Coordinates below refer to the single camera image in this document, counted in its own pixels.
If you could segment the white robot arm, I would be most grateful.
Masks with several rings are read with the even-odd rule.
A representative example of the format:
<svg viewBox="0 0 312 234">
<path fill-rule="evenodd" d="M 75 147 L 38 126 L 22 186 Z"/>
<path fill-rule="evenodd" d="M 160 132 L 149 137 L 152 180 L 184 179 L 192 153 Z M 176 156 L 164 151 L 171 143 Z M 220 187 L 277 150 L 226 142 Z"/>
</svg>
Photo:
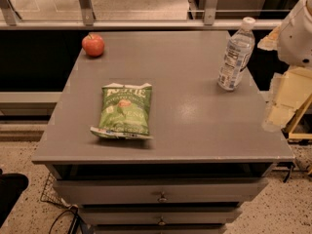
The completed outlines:
<svg viewBox="0 0 312 234">
<path fill-rule="evenodd" d="M 286 127 L 312 94 L 312 0 L 299 0 L 257 47 L 276 51 L 278 59 L 289 66 L 283 75 L 274 75 L 270 83 L 262 127 L 275 132 Z"/>
</svg>

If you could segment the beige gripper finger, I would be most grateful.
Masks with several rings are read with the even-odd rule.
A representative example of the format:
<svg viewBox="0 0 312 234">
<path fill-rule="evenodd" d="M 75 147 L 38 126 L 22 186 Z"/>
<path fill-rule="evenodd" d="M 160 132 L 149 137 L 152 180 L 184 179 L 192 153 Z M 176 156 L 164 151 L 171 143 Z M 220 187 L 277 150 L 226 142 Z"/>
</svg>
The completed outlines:
<svg viewBox="0 0 312 234">
<path fill-rule="evenodd" d="M 312 95 L 312 68 L 290 66 L 270 83 L 262 128 L 276 132 L 287 126 L 299 107 Z"/>
<path fill-rule="evenodd" d="M 275 27 L 268 35 L 258 42 L 257 47 L 264 51 L 276 51 L 280 29 L 281 26 Z"/>
</svg>

